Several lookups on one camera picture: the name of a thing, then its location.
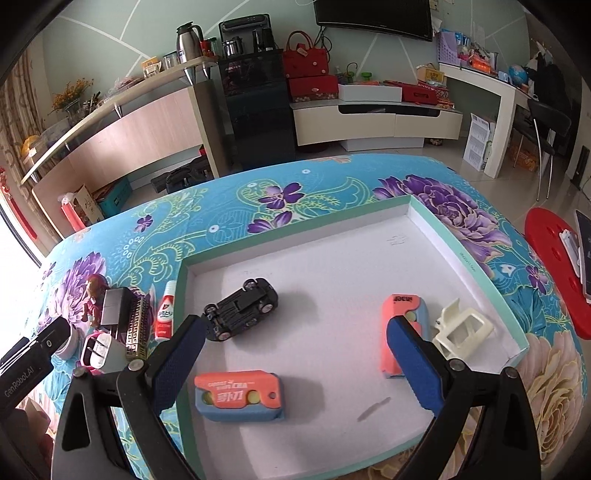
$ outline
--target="toy car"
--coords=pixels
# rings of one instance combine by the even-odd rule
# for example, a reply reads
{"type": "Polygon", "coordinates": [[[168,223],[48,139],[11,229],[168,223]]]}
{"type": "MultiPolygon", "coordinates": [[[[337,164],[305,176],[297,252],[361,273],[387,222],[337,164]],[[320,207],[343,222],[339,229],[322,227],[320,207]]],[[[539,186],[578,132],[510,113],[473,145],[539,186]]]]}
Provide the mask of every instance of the toy car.
{"type": "Polygon", "coordinates": [[[229,297],[203,309],[208,340],[223,342],[256,325],[277,308],[277,292],[264,278],[249,278],[229,297]]]}

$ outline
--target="tv stand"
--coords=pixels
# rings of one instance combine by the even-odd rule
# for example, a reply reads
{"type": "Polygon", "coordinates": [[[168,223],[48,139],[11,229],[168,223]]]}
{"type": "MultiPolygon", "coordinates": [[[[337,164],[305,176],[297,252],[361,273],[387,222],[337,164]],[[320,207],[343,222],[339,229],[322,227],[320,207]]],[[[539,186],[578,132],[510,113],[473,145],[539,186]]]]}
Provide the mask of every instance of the tv stand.
{"type": "Polygon", "coordinates": [[[422,147],[425,138],[457,140],[463,116],[408,102],[315,100],[291,108],[299,146],[342,141],[349,151],[422,147]]]}

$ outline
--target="chair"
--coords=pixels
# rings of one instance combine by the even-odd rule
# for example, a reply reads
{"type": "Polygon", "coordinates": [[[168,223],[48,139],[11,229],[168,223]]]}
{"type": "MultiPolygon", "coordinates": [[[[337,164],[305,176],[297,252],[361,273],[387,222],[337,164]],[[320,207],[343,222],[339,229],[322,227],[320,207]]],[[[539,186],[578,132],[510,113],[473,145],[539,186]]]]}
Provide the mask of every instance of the chair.
{"type": "Polygon", "coordinates": [[[521,152],[521,144],[523,143],[523,137],[527,137],[532,142],[537,142],[538,144],[538,151],[540,153],[540,180],[538,185],[538,197],[536,198],[536,202],[540,199],[540,190],[542,188],[542,153],[545,152],[550,155],[550,180],[548,181],[548,193],[546,194],[546,198],[550,197],[550,183],[552,182],[552,168],[554,164],[554,155],[556,155],[556,151],[554,147],[544,138],[540,138],[540,132],[538,130],[538,123],[542,123],[561,137],[564,137],[570,129],[570,118],[561,111],[557,110],[556,108],[552,108],[550,105],[546,105],[545,103],[538,102],[534,99],[528,99],[527,105],[530,108],[530,115],[534,121],[534,128],[531,128],[531,124],[526,121],[515,121],[513,124],[513,128],[517,130],[521,134],[521,142],[519,142],[519,149],[517,150],[517,156],[515,157],[515,163],[513,163],[513,167],[517,163],[517,158],[519,158],[519,153],[521,152]]]}

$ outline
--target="bed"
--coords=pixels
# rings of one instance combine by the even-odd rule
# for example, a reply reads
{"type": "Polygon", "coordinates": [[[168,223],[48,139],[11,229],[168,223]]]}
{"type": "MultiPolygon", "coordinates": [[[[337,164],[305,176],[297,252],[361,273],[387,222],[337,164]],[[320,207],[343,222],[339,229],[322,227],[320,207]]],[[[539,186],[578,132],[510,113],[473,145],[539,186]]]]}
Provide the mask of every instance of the bed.
{"type": "MultiPolygon", "coordinates": [[[[89,274],[102,274],[110,285],[144,295],[153,319],[156,302],[165,284],[177,278],[183,258],[406,194],[418,198],[460,240],[526,333],[530,351],[518,370],[532,405],[542,465],[548,466],[573,432],[587,395],[580,342],[550,275],[523,237],[466,180],[431,158],[354,154],[260,168],[167,195],[86,228],[57,245],[45,260],[24,333],[33,335],[59,315],[85,332],[89,274]]],[[[79,351],[68,361],[54,357],[54,371],[34,393],[46,409],[54,409],[53,429],[79,351]]],[[[115,415],[134,471],[148,478],[124,415],[115,415]]],[[[477,415],[466,422],[447,476],[457,472],[477,415]]],[[[183,450],[176,407],[163,411],[161,418],[183,450]]],[[[402,452],[387,463],[396,468],[407,457],[408,452],[402,452]]]]}

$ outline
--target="globe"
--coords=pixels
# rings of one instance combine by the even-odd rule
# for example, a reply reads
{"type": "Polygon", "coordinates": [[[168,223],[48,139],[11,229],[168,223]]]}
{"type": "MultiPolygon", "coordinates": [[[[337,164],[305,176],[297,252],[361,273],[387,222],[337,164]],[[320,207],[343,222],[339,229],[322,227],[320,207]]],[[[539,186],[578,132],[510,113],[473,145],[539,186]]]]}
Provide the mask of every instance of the globe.
{"type": "Polygon", "coordinates": [[[509,67],[509,76],[513,80],[513,85],[520,86],[527,83],[527,73],[523,67],[519,65],[511,65],[509,67]]]}

